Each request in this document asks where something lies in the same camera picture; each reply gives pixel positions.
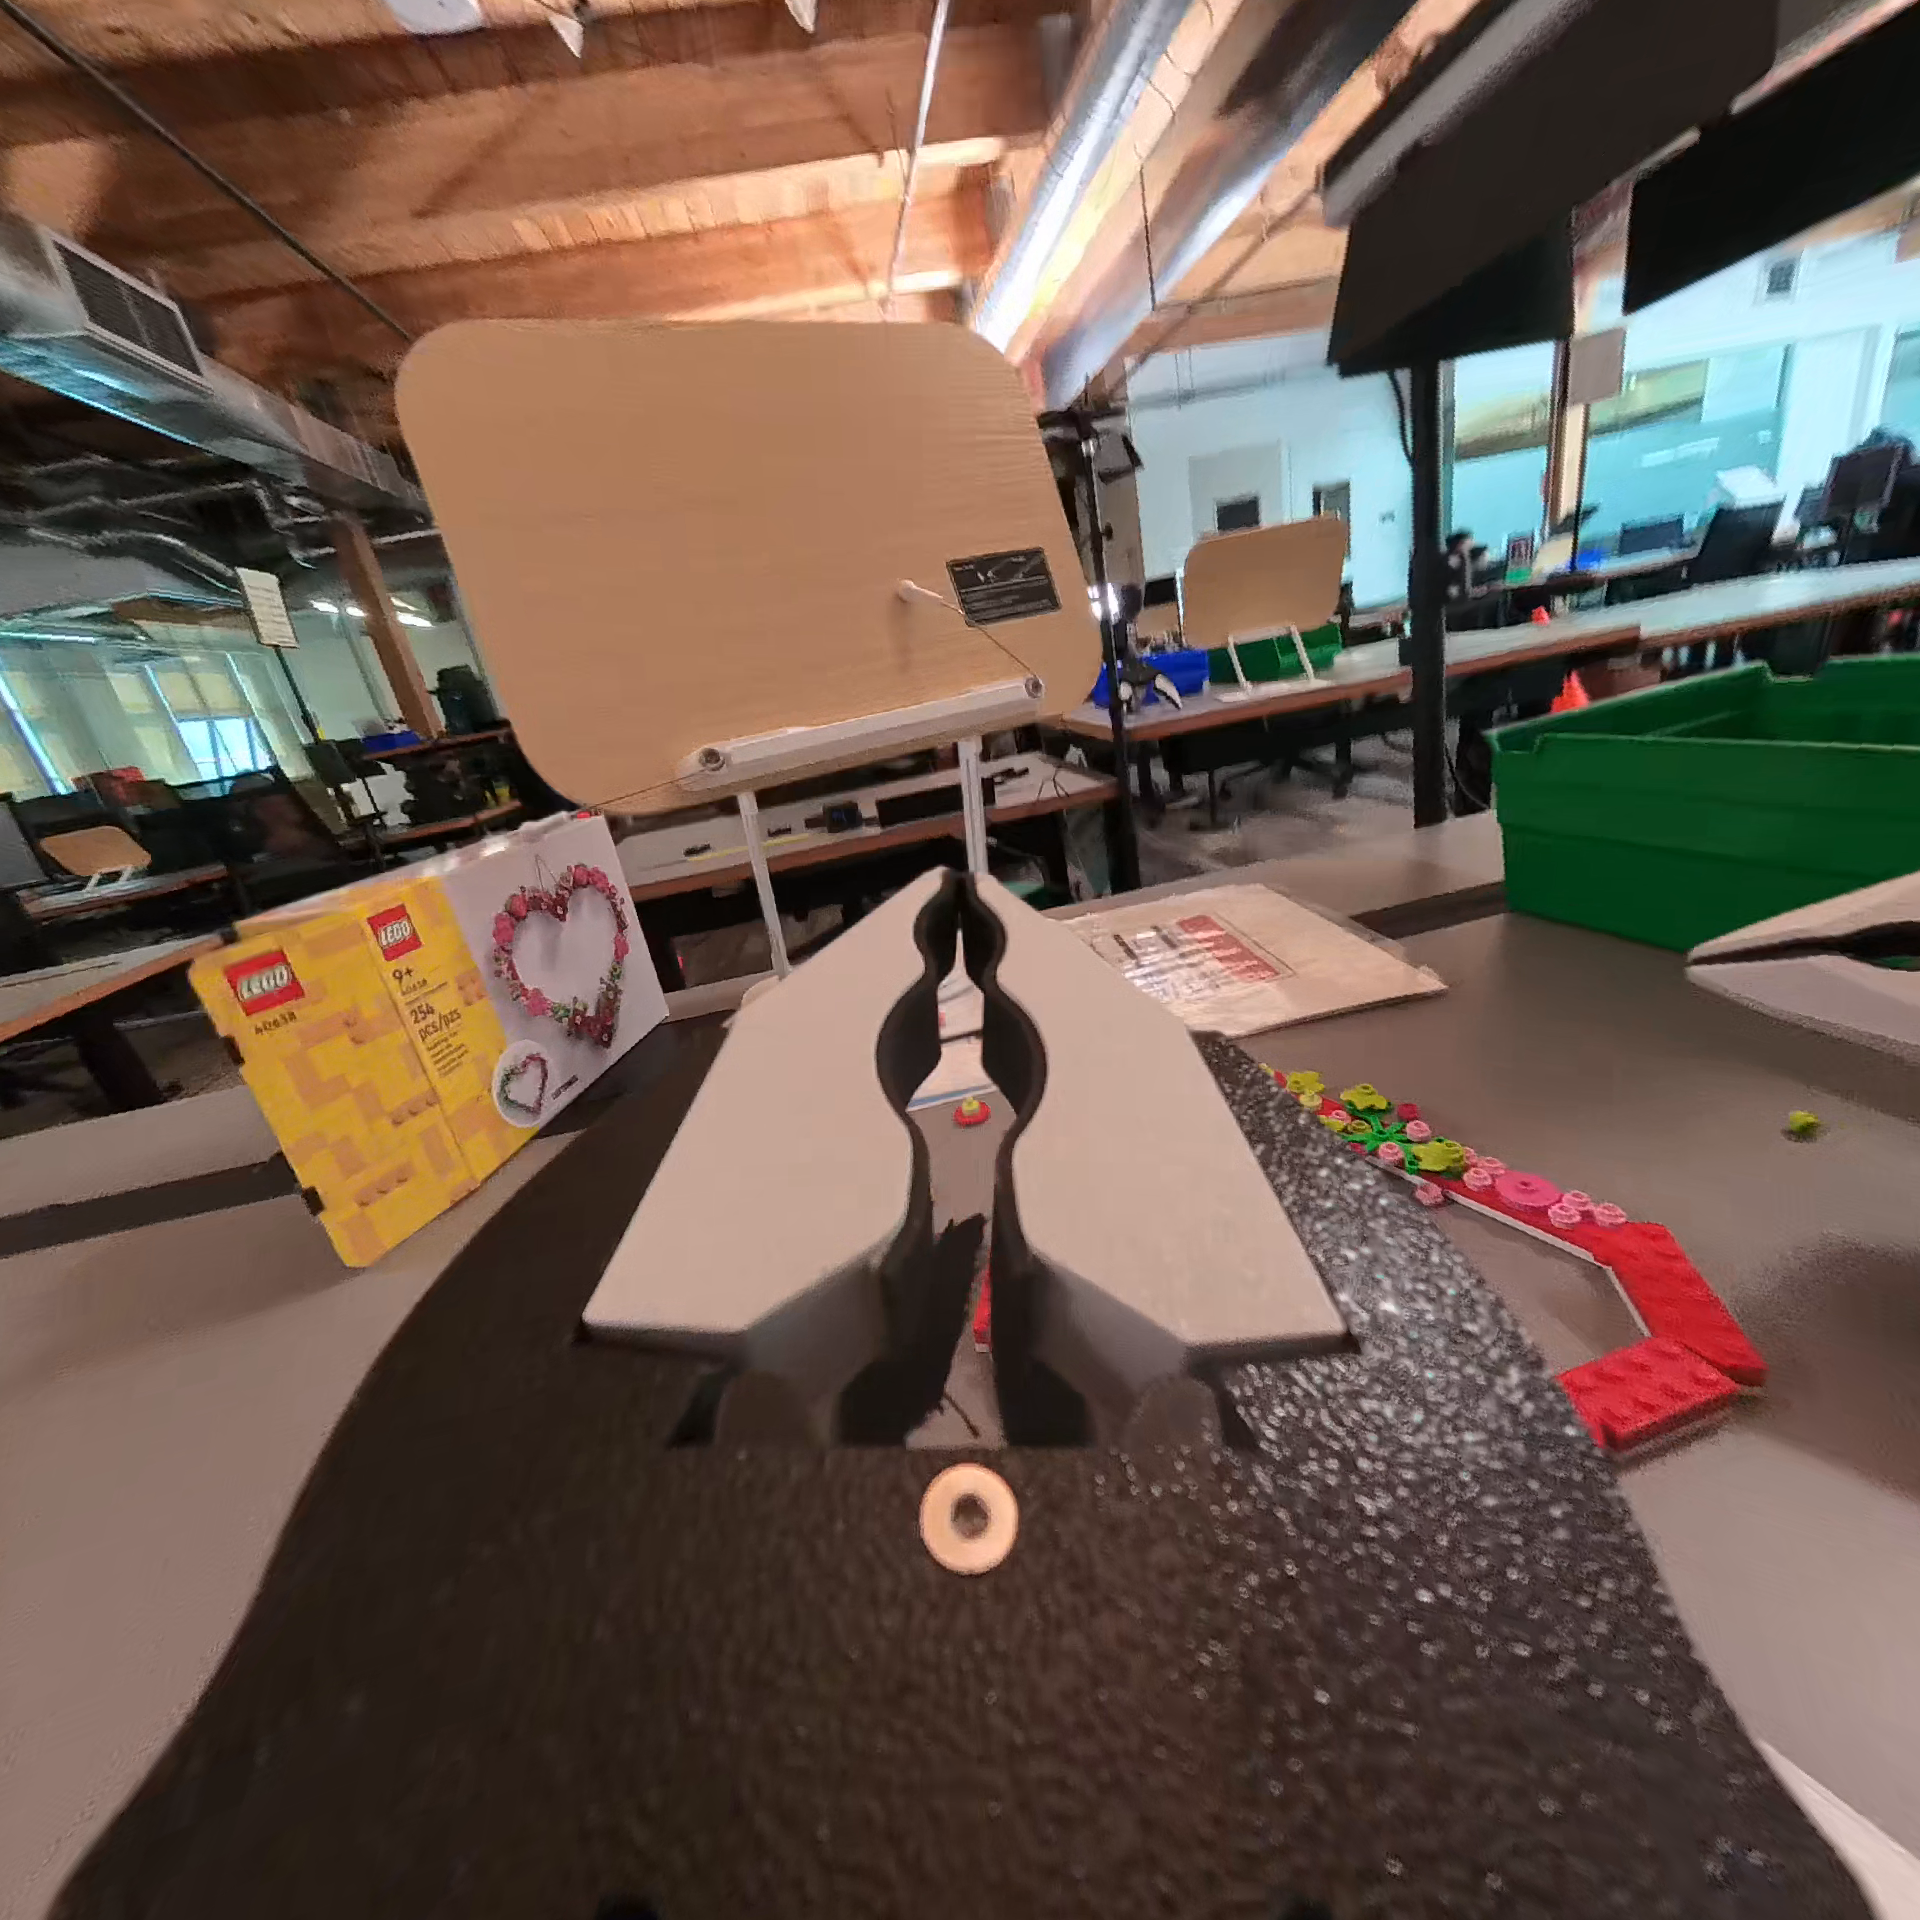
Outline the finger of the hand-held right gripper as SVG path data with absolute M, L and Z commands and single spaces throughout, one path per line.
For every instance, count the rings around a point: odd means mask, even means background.
M 1843 951 L 1689 965 L 1688 981 L 1778 1024 L 1919 1065 L 1919 975 Z
M 1797 906 L 1722 933 L 1688 953 L 1689 965 L 1748 965 L 1797 953 L 1860 960 L 1919 956 L 1919 875 L 1899 875 L 1851 893 Z

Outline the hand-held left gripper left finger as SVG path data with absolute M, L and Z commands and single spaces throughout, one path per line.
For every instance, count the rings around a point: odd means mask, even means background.
M 853 1378 L 948 1315 L 928 1146 L 969 883 L 928 871 L 745 999 L 584 1311 L 649 1353 Z

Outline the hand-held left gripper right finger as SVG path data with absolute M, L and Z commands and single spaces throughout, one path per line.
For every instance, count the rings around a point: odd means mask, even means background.
M 964 883 L 983 1063 L 1015 1108 L 993 1199 L 1002 1403 L 1136 1403 L 1354 1339 L 1196 1036 L 1065 923 Z

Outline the flowered red lego wreath section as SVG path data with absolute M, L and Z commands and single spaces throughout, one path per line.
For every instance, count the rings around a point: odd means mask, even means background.
M 1656 1221 L 1441 1135 L 1415 1103 L 1372 1083 L 1263 1063 L 1283 1095 L 1429 1211 L 1466 1211 L 1584 1261 L 1637 1338 L 1557 1376 L 1595 1447 L 1617 1463 L 1685 1443 L 1756 1399 L 1769 1369 L 1682 1243 Z

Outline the lego set box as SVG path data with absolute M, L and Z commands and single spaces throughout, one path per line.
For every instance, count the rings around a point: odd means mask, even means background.
M 665 1019 L 588 810 L 241 920 L 187 981 L 347 1267 L 484 1184 Z

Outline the green plastic bin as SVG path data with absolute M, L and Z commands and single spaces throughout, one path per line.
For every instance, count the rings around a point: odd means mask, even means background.
M 1919 661 L 1748 664 L 1488 735 L 1508 909 L 1682 953 L 1919 866 Z

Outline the clear plastic bag with label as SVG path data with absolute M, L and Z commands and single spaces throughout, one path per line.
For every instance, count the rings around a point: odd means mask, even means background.
M 1400 946 L 1263 885 L 1117 904 L 1067 925 L 1192 1032 L 1231 1041 L 1450 991 Z

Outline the small blue storage bin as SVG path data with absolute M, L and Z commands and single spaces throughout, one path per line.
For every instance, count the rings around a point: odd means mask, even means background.
M 1106 666 L 1098 673 L 1088 695 L 1098 709 L 1108 709 L 1117 701 L 1129 714 L 1155 706 L 1185 711 L 1189 701 L 1210 688 L 1212 667 L 1207 651 L 1177 648 L 1160 653 L 1140 653 L 1135 648 L 1123 648 L 1116 653 L 1116 666 L 1117 681 L 1114 681 Z

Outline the small green storage bin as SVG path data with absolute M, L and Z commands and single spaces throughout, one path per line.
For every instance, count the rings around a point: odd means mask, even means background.
M 1345 648 L 1345 631 L 1327 621 L 1311 631 L 1291 627 L 1236 631 L 1207 651 L 1207 683 L 1225 693 L 1259 693 L 1288 681 L 1321 681 Z

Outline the black tripod pole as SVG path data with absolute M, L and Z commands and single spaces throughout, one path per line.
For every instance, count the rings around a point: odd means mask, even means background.
M 1085 408 L 1048 409 L 1040 416 L 1042 436 L 1064 455 L 1064 472 L 1073 483 L 1074 511 L 1073 529 L 1074 543 L 1085 548 L 1090 568 L 1090 591 L 1095 602 L 1095 620 L 1099 631 L 1103 673 L 1108 687 L 1108 737 L 1114 775 L 1117 785 L 1117 823 L 1111 827 L 1111 890 L 1116 897 L 1127 897 L 1140 885 L 1140 857 L 1136 833 L 1136 787 L 1135 756 L 1124 730 L 1124 711 L 1121 699 L 1121 645 L 1114 599 L 1114 576 L 1108 568 L 1108 521 L 1103 511 L 1099 477 L 1098 477 L 1098 445 L 1104 416 Z

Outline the wooden board stand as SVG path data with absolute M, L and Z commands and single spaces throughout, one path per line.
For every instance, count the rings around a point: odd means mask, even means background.
M 1212 536 L 1197 543 L 1181 578 L 1181 633 L 1193 651 L 1210 651 L 1242 631 L 1316 629 L 1338 616 L 1352 529 L 1340 517 L 1312 517 Z M 1248 704 L 1213 688 L 1224 704 Z
M 459 320 L 396 404 L 519 748 L 634 819 L 1048 724 L 1099 624 L 1025 381 L 954 324 Z

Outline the wooden pillar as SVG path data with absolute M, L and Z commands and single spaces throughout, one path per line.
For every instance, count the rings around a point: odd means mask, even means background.
M 441 714 L 425 687 L 421 664 L 399 620 L 386 573 L 377 561 L 367 523 L 352 512 L 330 517 L 335 555 L 344 587 L 363 613 L 363 624 L 379 669 L 396 699 L 403 724 L 421 739 L 444 735 Z

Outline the ceiling air vent unit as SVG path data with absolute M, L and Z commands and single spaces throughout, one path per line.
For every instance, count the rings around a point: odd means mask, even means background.
M 52 393 L 201 393 L 178 304 L 64 235 L 2 220 L 2 365 Z

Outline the black overhead desk frame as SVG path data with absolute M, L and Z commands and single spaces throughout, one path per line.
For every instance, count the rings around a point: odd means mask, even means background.
M 1443 365 L 1570 346 L 1577 212 L 1627 188 L 1623 312 L 1915 181 L 1915 4 L 1786 36 L 1786 4 L 1473 4 L 1335 151 L 1328 362 L 1409 376 L 1417 825 L 1445 816 Z

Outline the silver ventilation duct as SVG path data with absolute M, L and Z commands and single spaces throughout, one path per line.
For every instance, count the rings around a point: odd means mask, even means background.
M 1189 3 L 1114 3 L 1084 34 L 1040 170 L 1018 197 L 1013 224 L 972 301 L 969 328 L 1004 356 L 1015 356 L 1015 339 L 1040 295 L 1044 267 L 1189 11 Z

